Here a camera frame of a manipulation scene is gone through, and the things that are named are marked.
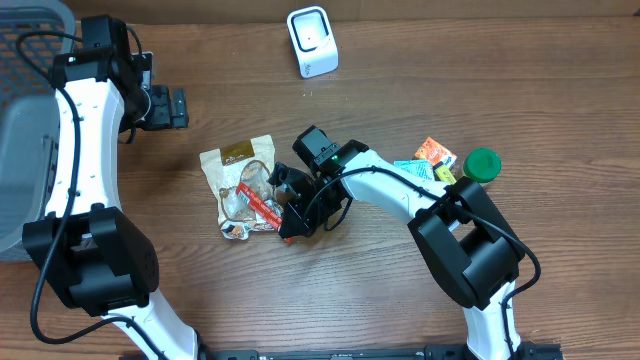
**orange package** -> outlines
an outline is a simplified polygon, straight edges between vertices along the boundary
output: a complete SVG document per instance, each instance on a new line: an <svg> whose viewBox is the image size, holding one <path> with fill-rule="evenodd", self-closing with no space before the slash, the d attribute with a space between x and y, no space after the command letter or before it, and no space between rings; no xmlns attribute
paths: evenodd
<svg viewBox="0 0 640 360"><path fill-rule="evenodd" d="M414 157L428 160L433 166L442 162L448 168L451 168L457 159L454 153L430 137L425 140L424 144L420 145Z"/></svg>

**table surface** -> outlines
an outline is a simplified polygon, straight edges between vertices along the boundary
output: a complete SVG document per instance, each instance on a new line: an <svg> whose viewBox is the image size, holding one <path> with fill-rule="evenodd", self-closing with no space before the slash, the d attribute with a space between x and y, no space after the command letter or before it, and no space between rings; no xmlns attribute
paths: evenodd
<svg viewBox="0 0 640 360"><path fill-rule="evenodd" d="M640 20L337 23L340 68L301 80L282 24L137 26L156 83L184 87L188 130L120 145L125 213L152 240L160 288L214 349L362 349L462 343L461 308L434 282L407 229L355 204L337 230L287 247L229 241L198 155L271 134L276 159L308 126L387 160L431 136L461 157L491 147L489 193L542 263L515 298L525 340L567 359L640 352ZM521 263L522 283L532 274ZM115 327L48 346L29 327L37 269L0 265L0 358L114 359L136 352ZM47 287L51 336L89 325Z"/></svg>

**green lid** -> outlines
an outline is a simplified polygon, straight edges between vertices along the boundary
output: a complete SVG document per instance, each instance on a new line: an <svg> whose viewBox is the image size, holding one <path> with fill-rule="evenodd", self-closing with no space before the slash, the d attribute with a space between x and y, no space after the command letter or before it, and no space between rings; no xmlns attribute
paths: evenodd
<svg viewBox="0 0 640 360"><path fill-rule="evenodd" d="M488 183L498 177L502 161L498 154L487 148L475 149L464 160L464 174L479 183Z"/></svg>

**wood grain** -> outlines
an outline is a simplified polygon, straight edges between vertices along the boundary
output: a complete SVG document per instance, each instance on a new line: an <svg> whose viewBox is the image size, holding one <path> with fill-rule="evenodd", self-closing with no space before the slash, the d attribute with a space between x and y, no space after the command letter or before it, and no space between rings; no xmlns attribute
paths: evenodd
<svg viewBox="0 0 640 360"><path fill-rule="evenodd" d="M631 16L636 0L64 0L78 18L110 14L136 24L284 23L311 5L331 21Z"/></svg>
<svg viewBox="0 0 640 360"><path fill-rule="evenodd" d="M490 195L538 255L542 279L515 299L526 340L567 359L637 359L640 312L640 21L637 18L339 23L340 68L301 80L281 25L138 26L157 83L184 87L191 125L119 148L126 214L153 241L161 289L215 349L354 349L464 342L460 308L408 231L357 204L345 223L291 247L274 234L223 239L200 152L271 134L276 158L315 124L388 159L426 136L459 156L488 146ZM525 281L532 269L522 262ZM0 265L0 358L113 359L115 327L38 343L28 325L37 270ZM47 334L94 321L47 289Z"/></svg>

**gray bin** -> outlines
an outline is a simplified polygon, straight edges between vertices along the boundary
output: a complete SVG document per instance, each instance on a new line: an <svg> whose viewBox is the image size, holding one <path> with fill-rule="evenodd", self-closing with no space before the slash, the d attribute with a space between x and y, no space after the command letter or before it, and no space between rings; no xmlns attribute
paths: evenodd
<svg viewBox="0 0 640 360"><path fill-rule="evenodd" d="M44 216L51 194L59 136L53 90L15 52L15 40L33 30L75 35L75 18L58 1L0 0L0 261L26 261L22 225ZM27 56L46 70L73 41L27 39Z"/></svg>

